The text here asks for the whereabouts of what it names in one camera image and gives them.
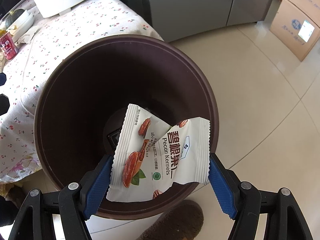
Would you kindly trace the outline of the grey refrigerator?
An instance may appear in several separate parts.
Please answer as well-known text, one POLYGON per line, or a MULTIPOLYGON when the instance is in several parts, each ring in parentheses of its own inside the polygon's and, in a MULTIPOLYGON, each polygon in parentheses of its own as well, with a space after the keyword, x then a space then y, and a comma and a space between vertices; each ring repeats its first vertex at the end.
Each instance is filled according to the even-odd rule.
POLYGON ((166 42, 263 21, 272 0, 120 0, 142 16, 166 42))

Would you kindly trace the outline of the white pecan kernels packet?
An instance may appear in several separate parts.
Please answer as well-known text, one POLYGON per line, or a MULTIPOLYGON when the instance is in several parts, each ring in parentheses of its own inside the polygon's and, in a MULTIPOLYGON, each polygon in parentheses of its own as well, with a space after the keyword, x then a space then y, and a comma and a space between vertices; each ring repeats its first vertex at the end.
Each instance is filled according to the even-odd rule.
POLYGON ((196 117, 170 126, 129 104, 113 159, 106 198, 111 202, 155 199, 174 183, 208 184, 210 122, 196 117))

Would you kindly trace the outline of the brown trash bin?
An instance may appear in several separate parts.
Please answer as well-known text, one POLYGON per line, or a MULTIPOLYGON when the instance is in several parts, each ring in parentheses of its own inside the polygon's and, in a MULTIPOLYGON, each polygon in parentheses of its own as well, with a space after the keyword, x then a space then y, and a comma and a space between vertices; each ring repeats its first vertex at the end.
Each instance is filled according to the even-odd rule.
MULTIPOLYGON (((79 48, 52 72, 34 118, 36 153, 59 189, 78 183, 116 148, 107 135, 121 129, 129 104, 176 125, 202 117, 210 122, 210 152, 219 137, 213 90, 200 68, 172 45, 141 35, 101 38, 79 48)), ((146 202, 111 202, 107 192, 95 215, 132 220, 157 215, 184 200, 197 183, 172 188, 146 202)))

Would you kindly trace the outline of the brown fuzzy slipper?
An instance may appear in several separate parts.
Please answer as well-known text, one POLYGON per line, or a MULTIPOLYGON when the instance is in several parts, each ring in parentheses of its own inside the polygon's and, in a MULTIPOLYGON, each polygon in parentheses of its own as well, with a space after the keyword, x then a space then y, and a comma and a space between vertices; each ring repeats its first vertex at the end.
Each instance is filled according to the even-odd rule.
POLYGON ((184 200, 163 213, 139 239, 194 239, 201 231, 204 215, 197 202, 184 200))

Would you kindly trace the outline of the black plastic tray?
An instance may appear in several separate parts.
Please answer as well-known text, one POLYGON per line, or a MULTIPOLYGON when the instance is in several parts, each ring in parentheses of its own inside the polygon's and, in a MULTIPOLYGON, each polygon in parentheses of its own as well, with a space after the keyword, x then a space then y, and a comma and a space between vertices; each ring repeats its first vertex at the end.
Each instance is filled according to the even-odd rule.
POLYGON ((119 137, 120 137, 120 133, 121 133, 121 129, 116 129, 115 131, 109 133, 107 135, 107 139, 108 139, 108 142, 110 143, 110 145, 113 147, 113 148, 116 148, 117 147, 117 144, 118 144, 118 141, 119 141, 119 137))

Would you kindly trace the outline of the red milk drink can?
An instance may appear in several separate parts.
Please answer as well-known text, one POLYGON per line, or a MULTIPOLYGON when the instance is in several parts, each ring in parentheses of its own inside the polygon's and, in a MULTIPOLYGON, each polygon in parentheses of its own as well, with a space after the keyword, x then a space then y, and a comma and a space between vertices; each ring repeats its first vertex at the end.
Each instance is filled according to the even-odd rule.
POLYGON ((8 61, 11 61, 19 52, 19 49, 14 44, 12 35, 9 32, 1 36, 0 44, 1 50, 8 61))

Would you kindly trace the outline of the lower cardboard box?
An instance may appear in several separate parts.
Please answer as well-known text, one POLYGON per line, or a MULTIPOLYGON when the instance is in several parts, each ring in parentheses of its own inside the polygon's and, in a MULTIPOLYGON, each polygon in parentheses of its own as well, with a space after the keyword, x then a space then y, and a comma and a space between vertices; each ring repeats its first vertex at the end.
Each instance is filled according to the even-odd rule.
POLYGON ((303 61, 319 40, 319 26, 288 0, 282 0, 270 31, 303 61))

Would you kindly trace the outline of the yellow snack wrapper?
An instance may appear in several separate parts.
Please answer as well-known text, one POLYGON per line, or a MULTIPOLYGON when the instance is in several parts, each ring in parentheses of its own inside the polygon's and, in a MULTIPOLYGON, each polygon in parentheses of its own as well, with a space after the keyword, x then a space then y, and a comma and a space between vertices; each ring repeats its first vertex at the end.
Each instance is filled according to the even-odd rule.
POLYGON ((17 26, 16 25, 13 25, 13 26, 10 26, 8 29, 1 29, 0 30, 0 37, 4 36, 5 34, 10 34, 11 36, 14 35, 14 33, 16 32, 17 30, 17 26))

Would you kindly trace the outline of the dark green pumpkin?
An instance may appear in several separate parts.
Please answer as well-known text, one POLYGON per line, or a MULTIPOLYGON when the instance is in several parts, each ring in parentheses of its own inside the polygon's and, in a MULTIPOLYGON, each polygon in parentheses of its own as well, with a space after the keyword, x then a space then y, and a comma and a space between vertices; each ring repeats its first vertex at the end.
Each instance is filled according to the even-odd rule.
POLYGON ((4 26, 8 29, 23 13, 24 9, 17 9, 15 11, 10 11, 9 15, 4 20, 4 26))

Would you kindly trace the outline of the white snack packet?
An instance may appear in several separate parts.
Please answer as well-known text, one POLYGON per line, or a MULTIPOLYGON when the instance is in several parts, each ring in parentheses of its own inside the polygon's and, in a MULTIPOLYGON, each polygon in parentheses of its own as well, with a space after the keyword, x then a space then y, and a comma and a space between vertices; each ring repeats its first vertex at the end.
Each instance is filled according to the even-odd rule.
POLYGON ((39 26, 32 26, 25 34, 23 34, 18 40, 17 44, 29 44, 31 40, 33 39, 34 35, 39 30, 39 26))

